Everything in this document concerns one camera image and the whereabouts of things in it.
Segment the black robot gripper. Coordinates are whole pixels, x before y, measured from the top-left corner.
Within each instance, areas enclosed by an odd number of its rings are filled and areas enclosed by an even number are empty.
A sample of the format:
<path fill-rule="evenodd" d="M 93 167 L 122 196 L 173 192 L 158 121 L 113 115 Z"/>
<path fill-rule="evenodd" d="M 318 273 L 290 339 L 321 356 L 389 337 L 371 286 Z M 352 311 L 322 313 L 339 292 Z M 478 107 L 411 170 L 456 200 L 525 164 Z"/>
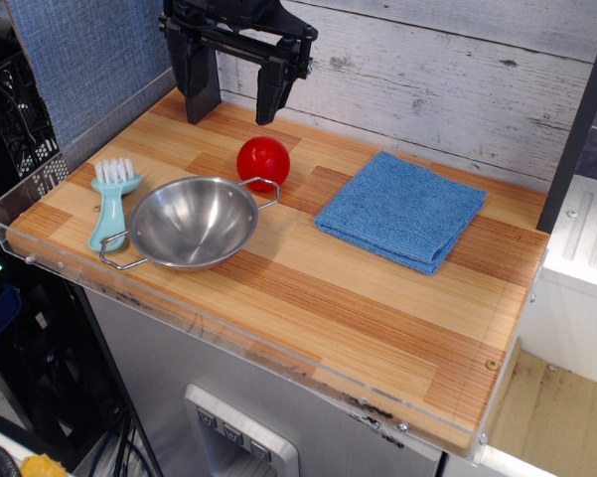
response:
<path fill-rule="evenodd" d="M 192 95 L 189 59 L 201 45 L 262 64 L 257 76 L 256 123 L 271 123 L 297 77 L 312 71 L 318 31 L 279 1 L 165 1 L 159 17 L 178 89 Z"/>

